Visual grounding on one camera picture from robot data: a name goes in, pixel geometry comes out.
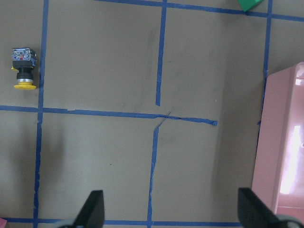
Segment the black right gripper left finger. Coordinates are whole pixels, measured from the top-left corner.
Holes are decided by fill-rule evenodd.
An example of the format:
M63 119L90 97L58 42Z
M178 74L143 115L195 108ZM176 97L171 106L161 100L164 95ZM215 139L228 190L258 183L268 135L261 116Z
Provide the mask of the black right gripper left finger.
M93 190L77 217L72 221L57 223L57 228L102 228L105 222L103 190Z

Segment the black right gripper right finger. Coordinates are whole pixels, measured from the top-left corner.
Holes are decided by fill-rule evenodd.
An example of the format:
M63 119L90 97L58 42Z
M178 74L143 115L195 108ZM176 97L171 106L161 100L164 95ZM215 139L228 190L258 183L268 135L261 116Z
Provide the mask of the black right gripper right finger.
M239 188L237 216L244 228L302 228L304 225L289 216L275 215L250 188Z

